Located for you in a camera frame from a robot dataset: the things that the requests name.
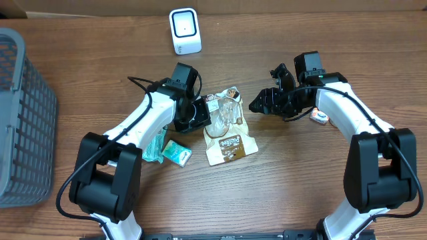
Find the orange tissue pack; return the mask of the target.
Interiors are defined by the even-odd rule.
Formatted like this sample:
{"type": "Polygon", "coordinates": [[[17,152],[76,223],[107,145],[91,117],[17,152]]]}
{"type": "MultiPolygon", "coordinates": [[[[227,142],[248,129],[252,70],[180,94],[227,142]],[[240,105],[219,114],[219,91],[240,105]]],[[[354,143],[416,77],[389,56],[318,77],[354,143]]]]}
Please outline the orange tissue pack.
{"type": "Polygon", "coordinates": [[[330,118],[317,107],[314,107],[311,111],[310,119],[323,125],[325,125],[330,120],[330,118]]]}

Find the teal tissue pack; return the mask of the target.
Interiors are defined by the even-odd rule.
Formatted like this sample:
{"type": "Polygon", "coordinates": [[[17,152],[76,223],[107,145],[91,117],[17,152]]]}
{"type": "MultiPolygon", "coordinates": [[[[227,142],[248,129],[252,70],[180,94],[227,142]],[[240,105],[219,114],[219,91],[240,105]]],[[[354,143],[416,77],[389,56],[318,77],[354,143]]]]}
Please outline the teal tissue pack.
{"type": "Polygon", "coordinates": [[[192,150],[173,140],[169,140],[162,151],[162,155],[180,167],[185,167],[192,155],[192,150]]]}

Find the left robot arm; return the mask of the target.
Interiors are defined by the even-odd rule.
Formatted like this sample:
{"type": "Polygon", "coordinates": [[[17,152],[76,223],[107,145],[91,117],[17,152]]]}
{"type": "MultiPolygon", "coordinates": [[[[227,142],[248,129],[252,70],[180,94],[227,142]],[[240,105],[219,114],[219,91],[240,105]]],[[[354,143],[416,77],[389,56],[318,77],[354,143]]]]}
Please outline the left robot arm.
{"type": "Polygon", "coordinates": [[[143,239],[133,208],[139,195],[143,150],[166,125],[189,133],[211,123],[194,84],[201,77],[184,63],[171,77],[151,81],[141,104],[118,126],[81,140],[74,172],[62,185],[70,202],[84,212],[80,220],[99,224],[104,239],[143,239]]]}

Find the teal snack bar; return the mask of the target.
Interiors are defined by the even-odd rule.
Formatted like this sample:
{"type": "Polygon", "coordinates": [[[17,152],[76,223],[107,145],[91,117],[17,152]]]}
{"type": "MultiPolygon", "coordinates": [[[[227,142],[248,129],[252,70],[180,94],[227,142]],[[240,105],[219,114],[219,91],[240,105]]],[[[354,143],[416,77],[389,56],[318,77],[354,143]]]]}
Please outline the teal snack bar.
{"type": "Polygon", "coordinates": [[[162,149],[167,129],[161,129],[145,148],[142,158],[147,162],[163,163],[162,149]]]}

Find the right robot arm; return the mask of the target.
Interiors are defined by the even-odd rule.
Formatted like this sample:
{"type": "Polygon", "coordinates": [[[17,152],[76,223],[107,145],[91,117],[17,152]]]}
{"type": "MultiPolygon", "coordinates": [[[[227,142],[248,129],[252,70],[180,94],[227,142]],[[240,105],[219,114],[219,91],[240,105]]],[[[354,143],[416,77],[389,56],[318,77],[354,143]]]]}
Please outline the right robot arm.
{"type": "Polygon", "coordinates": [[[379,218],[408,219],[421,212],[424,193],[416,174],[416,137],[381,120],[356,96],[339,72],[327,73],[317,51],[270,71],[276,87],[263,89],[250,111],[296,121],[318,109],[350,144],[344,200],[313,230],[285,230],[284,239],[375,239],[367,227],[379,218]]]}

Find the brown snack pouch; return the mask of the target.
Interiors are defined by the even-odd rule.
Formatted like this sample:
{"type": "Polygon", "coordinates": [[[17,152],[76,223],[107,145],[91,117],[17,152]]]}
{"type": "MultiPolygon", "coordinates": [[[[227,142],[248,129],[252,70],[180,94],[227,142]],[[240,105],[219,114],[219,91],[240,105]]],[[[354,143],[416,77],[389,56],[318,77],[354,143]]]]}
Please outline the brown snack pouch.
{"type": "Polygon", "coordinates": [[[242,94],[237,87],[204,97],[211,124],[203,130],[207,160],[211,166],[228,163],[258,152],[249,136],[243,114],[242,94]]]}

